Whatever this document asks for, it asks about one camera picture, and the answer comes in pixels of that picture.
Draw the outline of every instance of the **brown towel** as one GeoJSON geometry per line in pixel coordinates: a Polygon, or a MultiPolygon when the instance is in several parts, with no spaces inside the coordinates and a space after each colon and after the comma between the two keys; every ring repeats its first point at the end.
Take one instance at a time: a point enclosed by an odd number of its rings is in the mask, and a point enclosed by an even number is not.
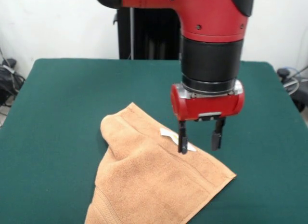
{"type": "Polygon", "coordinates": [[[177,153],[162,124],[135,104],[106,116],[109,144],[95,180],[87,224],[183,224],[236,175],[196,148],[177,153]]]}

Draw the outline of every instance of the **table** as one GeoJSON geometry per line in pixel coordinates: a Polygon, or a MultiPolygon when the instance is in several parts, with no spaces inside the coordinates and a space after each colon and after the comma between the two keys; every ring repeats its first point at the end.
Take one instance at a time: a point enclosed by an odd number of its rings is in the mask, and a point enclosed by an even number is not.
{"type": "MultiPolygon", "coordinates": [[[[210,150],[213,122],[187,122],[189,140],[238,175],[190,223],[304,223],[307,127],[269,64],[242,62],[239,79],[245,105],[221,150],[210,150]]],[[[135,102],[176,131],[179,81],[178,61],[37,60],[0,130],[0,223],[83,223],[107,148],[102,118],[135,102]]]]}

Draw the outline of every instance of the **towel label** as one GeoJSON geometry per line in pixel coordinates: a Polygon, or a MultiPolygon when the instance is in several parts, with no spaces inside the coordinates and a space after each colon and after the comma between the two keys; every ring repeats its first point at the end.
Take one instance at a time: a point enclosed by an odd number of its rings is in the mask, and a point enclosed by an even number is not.
{"type": "MultiPolygon", "coordinates": [[[[171,131],[169,131],[169,130],[167,130],[167,129],[164,129],[164,128],[160,128],[160,135],[161,135],[161,136],[168,136],[168,137],[170,137],[170,138],[173,140],[173,142],[174,142],[176,145],[179,144],[179,135],[175,134],[174,132],[171,132],[171,131]]],[[[188,149],[189,151],[194,151],[194,152],[197,151],[196,148],[193,147],[193,145],[192,145],[191,143],[188,143],[187,149],[188,149]]]]}

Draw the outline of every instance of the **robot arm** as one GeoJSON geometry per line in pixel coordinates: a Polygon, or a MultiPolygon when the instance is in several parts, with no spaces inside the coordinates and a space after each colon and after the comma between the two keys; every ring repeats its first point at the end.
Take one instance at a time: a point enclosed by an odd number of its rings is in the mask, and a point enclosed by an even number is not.
{"type": "Polygon", "coordinates": [[[244,89],[236,79],[253,0],[98,0],[111,7],[171,8],[182,33],[182,83],[172,85],[179,152],[187,152],[185,121],[213,120],[212,149],[220,148],[225,118],[238,114],[244,89]]]}

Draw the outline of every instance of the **cable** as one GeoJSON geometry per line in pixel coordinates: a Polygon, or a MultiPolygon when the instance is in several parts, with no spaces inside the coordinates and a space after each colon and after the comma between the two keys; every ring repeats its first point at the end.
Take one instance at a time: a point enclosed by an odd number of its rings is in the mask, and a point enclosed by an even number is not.
{"type": "Polygon", "coordinates": [[[15,84],[15,82],[16,82],[16,84],[17,84],[17,86],[18,86],[18,88],[20,89],[21,88],[21,85],[19,84],[19,82],[18,82],[18,80],[17,80],[17,78],[16,78],[17,76],[15,75],[15,74],[12,74],[12,81],[13,81],[13,85],[15,84]]]}
{"type": "Polygon", "coordinates": [[[295,79],[295,78],[292,78],[292,79],[293,79],[293,81],[284,84],[283,87],[287,88],[287,87],[292,86],[293,84],[299,83],[297,79],[295,79]]]}
{"type": "Polygon", "coordinates": [[[289,95],[292,95],[293,93],[295,93],[298,90],[298,88],[299,88],[299,83],[296,85],[296,87],[292,91],[289,92],[289,95]]]}
{"type": "Polygon", "coordinates": [[[9,67],[11,67],[9,61],[8,61],[6,58],[4,58],[3,53],[2,53],[2,50],[1,50],[1,47],[0,47],[0,55],[1,55],[2,59],[7,63],[7,65],[8,65],[9,67]]]}
{"type": "Polygon", "coordinates": [[[289,95],[292,95],[293,93],[295,93],[299,88],[299,81],[295,78],[292,78],[292,79],[293,79],[292,82],[289,82],[289,83],[286,83],[286,84],[283,85],[284,88],[287,88],[287,87],[290,87],[290,86],[296,84],[296,87],[293,90],[291,90],[290,92],[288,92],[289,95]]]}
{"type": "Polygon", "coordinates": [[[0,67],[6,69],[6,70],[9,71],[11,74],[14,74],[14,73],[15,73],[15,70],[14,70],[13,68],[10,68],[9,66],[1,65],[0,67]]]}
{"type": "Polygon", "coordinates": [[[25,82],[25,78],[23,76],[21,76],[20,74],[18,74],[17,72],[15,72],[15,75],[18,76],[19,78],[21,78],[24,82],[25,82]]]}
{"type": "Polygon", "coordinates": [[[295,72],[299,72],[296,68],[294,68],[294,67],[290,67],[290,66],[285,66],[285,67],[283,67],[283,68],[285,68],[285,69],[290,69],[290,70],[294,70],[295,72]]]}
{"type": "Polygon", "coordinates": [[[10,90],[8,90],[7,87],[5,87],[4,85],[1,85],[1,84],[0,84],[0,88],[2,88],[3,90],[7,91],[9,94],[11,94],[11,95],[15,98],[15,94],[12,93],[10,90]]]}
{"type": "Polygon", "coordinates": [[[306,67],[304,67],[303,69],[301,69],[299,72],[294,73],[293,75],[291,75],[290,77],[288,77],[288,79],[293,78],[294,76],[297,76],[298,74],[302,73],[303,71],[305,71],[306,69],[308,69],[308,65],[306,67]]]}
{"type": "Polygon", "coordinates": [[[19,83],[16,81],[15,75],[11,74],[11,78],[12,78],[12,85],[13,85],[15,92],[19,93],[19,90],[16,88],[16,85],[15,85],[15,83],[17,83],[19,87],[19,83]]]}

